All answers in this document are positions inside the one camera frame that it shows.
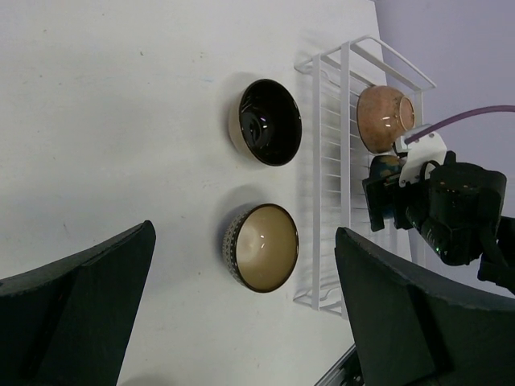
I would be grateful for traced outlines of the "black glossy bowl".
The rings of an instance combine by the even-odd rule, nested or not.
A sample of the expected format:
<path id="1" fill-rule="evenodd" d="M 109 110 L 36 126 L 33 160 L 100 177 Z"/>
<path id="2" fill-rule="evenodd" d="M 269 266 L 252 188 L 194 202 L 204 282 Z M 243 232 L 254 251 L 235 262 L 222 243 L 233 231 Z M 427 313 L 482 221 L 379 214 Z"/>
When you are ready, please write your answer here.
<path id="1" fill-rule="evenodd" d="M 229 108 L 228 132 L 235 149 L 267 166 L 284 166 L 297 154 L 303 134 L 295 99 L 279 82 L 249 84 Z"/>

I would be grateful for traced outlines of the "tan blue-outside bowl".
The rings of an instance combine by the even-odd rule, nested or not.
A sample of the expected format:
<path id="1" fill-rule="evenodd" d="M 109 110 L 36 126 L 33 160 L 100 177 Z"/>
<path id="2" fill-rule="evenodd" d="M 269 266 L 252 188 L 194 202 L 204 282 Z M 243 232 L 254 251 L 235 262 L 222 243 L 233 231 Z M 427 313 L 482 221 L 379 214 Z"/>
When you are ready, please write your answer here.
<path id="1" fill-rule="evenodd" d="M 370 165 L 369 176 L 373 180 L 383 180 L 387 177 L 399 175 L 402 171 L 402 160 L 394 155 L 375 156 Z M 374 203 L 381 205 L 381 214 L 385 219 L 393 218 L 393 198 L 386 187 L 376 184 L 373 188 Z"/>

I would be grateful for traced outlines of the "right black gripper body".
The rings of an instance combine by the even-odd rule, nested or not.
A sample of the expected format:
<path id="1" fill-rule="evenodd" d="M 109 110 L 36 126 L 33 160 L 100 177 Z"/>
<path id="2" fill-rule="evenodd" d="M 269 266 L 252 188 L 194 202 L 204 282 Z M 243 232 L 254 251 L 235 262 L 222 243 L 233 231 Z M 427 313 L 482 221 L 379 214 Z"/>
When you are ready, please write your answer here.
<path id="1" fill-rule="evenodd" d="M 362 181 L 367 203 L 370 228 L 378 232 L 386 220 L 393 220 L 396 229 L 422 228 L 427 218 L 429 183 L 407 183 L 400 186 L 400 174 L 389 177 L 369 177 Z"/>

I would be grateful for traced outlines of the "aluminium frame rail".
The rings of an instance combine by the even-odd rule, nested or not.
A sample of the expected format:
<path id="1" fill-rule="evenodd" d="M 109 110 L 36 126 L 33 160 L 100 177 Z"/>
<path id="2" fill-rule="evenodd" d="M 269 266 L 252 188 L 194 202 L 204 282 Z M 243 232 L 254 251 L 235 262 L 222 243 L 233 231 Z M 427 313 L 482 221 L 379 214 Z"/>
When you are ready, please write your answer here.
<path id="1" fill-rule="evenodd" d="M 355 345 L 315 383 L 315 386 L 363 386 L 365 380 Z"/>

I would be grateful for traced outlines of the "small tan patterned bowl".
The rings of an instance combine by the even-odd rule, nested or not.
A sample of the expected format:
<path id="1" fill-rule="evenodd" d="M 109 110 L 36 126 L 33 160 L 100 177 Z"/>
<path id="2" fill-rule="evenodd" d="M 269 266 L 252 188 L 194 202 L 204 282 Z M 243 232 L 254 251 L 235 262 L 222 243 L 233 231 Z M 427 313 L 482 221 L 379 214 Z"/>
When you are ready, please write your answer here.
<path id="1" fill-rule="evenodd" d="M 299 234 L 287 210 L 264 203 L 240 211 L 225 230 L 221 256 L 231 276 L 253 292 L 280 288 L 299 257 Z"/>

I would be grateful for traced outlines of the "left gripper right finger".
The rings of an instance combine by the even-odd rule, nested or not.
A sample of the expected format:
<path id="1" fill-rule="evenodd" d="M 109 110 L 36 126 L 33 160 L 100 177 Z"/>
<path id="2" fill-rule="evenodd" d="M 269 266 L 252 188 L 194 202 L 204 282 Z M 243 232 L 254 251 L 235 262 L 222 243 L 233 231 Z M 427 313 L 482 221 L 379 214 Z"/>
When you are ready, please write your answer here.
<path id="1" fill-rule="evenodd" d="M 514 300 L 452 281 L 348 228 L 336 265 L 367 385 L 512 385 Z"/>

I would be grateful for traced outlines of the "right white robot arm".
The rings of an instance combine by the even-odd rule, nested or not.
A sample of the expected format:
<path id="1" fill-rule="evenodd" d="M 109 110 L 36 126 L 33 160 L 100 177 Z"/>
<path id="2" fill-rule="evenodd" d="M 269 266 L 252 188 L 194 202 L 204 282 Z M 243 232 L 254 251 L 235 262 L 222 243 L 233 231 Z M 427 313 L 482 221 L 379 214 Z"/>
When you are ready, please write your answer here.
<path id="1" fill-rule="evenodd" d="M 407 161 L 376 156 L 362 186 L 371 229 L 380 231 L 392 219 L 397 229 L 414 229 L 450 266 L 478 260 L 477 277 L 514 290 L 514 219 L 501 214 L 507 178 L 494 170 L 444 160 L 416 167 L 414 181 L 401 177 Z"/>

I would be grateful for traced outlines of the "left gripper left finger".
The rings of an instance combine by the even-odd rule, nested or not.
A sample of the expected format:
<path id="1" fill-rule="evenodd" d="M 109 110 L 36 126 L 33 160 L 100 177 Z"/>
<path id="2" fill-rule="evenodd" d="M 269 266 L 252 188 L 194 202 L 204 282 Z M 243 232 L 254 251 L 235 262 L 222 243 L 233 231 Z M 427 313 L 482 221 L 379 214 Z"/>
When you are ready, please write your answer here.
<path id="1" fill-rule="evenodd" d="M 146 220 L 1 280 L 3 385 L 115 385 L 155 250 Z"/>

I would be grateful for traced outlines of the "large tan pink-outside bowl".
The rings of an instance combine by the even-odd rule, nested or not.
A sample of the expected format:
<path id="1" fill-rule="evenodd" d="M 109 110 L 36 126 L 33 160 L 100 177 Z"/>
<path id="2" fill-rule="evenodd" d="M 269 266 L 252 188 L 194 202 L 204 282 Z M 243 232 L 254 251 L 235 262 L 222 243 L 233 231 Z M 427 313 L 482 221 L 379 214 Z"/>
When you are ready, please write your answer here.
<path id="1" fill-rule="evenodd" d="M 369 152 L 387 153 L 399 137 L 414 128 L 414 106 L 411 99 L 396 88 L 372 86 L 358 98 L 356 123 Z"/>

